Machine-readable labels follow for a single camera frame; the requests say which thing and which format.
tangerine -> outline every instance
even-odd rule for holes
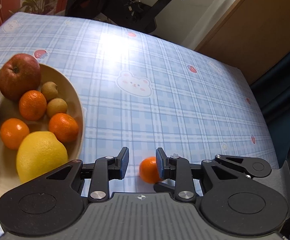
[[[50,119],[49,131],[55,134],[61,143],[73,142],[78,135],[78,124],[70,115],[58,113]]]
[[[27,91],[19,102],[21,116],[28,121],[37,121],[45,114],[47,101],[41,92]]]
[[[6,120],[0,130],[0,135],[5,146],[17,150],[23,139],[29,134],[28,126],[17,118]]]
[[[149,157],[141,162],[140,177],[143,181],[151,184],[162,181],[158,174],[156,157]]]

apple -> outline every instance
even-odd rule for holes
[[[16,54],[0,70],[0,90],[9,100],[17,102],[30,90],[36,90],[41,82],[41,68],[29,54]]]

table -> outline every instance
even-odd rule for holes
[[[111,192],[153,192],[138,169],[157,147],[191,163],[226,154],[278,167],[264,118],[237,68],[115,25],[16,13],[0,27],[0,68],[21,52],[61,71],[77,90],[86,122],[84,163],[129,148],[125,179],[110,181]],[[195,186],[201,193],[198,181]]]

fruit bowl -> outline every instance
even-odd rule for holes
[[[79,96],[70,81],[62,73],[44,64],[40,64],[40,66],[42,79],[38,90],[40,91],[42,84],[45,82],[52,81],[56,83],[59,88],[59,97],[67,102],[67,114],[73,117],[78,124],[79,133],[76,141],[64,143],[69,160],[77,159],[82,149],[85,131],[84,110]],[[3,97],[0,92],[0,127],[9,118],[22,120],[28,125],[30,132],[48,131],[49,118],[47,115],[35,122],[26,121],[19,112],[18,103]],[[8,149],[0,138],[0,197],[5,192],[21,184],[16,171],[16,153],[16,150]]]

lemon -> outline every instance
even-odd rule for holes
[[[21,183],[37,178],[68,162],[65,146],[48,131],[27,135],[16,156],[16,169]]]

